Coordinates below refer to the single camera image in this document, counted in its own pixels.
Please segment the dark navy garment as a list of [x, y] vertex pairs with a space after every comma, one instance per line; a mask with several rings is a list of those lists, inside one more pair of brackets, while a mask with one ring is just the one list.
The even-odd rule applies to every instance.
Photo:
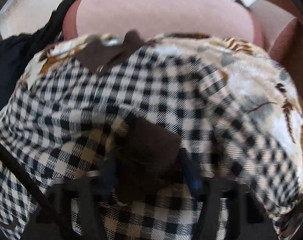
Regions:
[[0, 110], [8, 103], [29, 61], [45, 46], [37, 35], [21, 34], [0, 41]]

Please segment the black garment under pillow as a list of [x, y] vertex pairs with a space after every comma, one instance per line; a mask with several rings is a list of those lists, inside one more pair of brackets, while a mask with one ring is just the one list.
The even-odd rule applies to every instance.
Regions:
[[62, 31], [64, 18], [75, 1], [77, 0], [61, 1], [48, 22], [32, 35], [34, 42], [44, 45], [52, 43]]

